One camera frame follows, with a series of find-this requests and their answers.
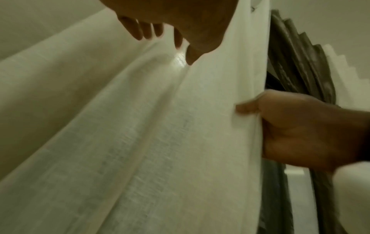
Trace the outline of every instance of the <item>finger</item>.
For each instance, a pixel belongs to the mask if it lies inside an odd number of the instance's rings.
[[[133,36],[136,40],[143,39],[143,34],[141,33],[139,24],[136,20],[128,17],[119,17],[118,20],[125,27],[125,29]]]
[[[154,28],[154,33],[157,37],[160,37],[162,36],[163,34],[163,31],[164,31],[164,26],[163,24],[153,24],[153,28]]]
[[[179,49],[182,45],[183,36],[177,28],[173,31],[173,38],[175,40],[175,47]]]
[[[141,30],[143,31],[144,37],[146,39],[151,39],[152,37],[151,24],[139,21],[139,25],[141,27]]]
[[[189,65],[193,65],[193,63],[199,59],[200,56],[202,56],[204,53],[201,51],[198,51],[191,45],[188,46],[188,49],[186,50],[186,63]]]
[[[239,114],[250,114],[257,112],[259,110],[258,107],[258,98],[248,101],[246,103],[241,103],[235,105],[235,111]]]

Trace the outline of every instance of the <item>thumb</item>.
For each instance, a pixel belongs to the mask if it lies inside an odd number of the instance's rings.
[[[203,54],[203,52],[195,49],[192,45],[188,46],[188,49],[186,50],[186,63],[192,65]]]
[[[239,114],[250,114],[259,111],[259,99],[253,99],[246,103],[235,105],[235,111]]]

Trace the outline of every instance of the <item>hand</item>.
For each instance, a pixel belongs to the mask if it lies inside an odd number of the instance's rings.
[[[186,62],[192,65],[200,56],[218,48],[231,21],[238,0],[101,0],[116,12],[127,31],[137,40],[158,37],[163,23],[175,27],[175,46],[183,38],[189,43]]]
[[[237,105],[236,111],[260,113],[265,158],[328,172],[356,161],[370,123],[369,113],[273,90]]]

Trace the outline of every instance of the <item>human hand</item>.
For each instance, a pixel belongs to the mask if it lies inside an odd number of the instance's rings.
[[[356,161],[370,123],[369,113],[274,90],[235,109],[260,113],[265,158],[328,172]]]
[[[186,62],[218,48],[231,21],[238,0],[101,0],[116,12],[120,22],[137,40],[158,37],[163,24],[175,27],[175,47],[183,38],[189,43]]]

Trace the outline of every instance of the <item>white curtain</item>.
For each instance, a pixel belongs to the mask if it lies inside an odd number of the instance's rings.
[[[193,66],[105,9],[0,62],[0,233],[256,233],[269,0]]]

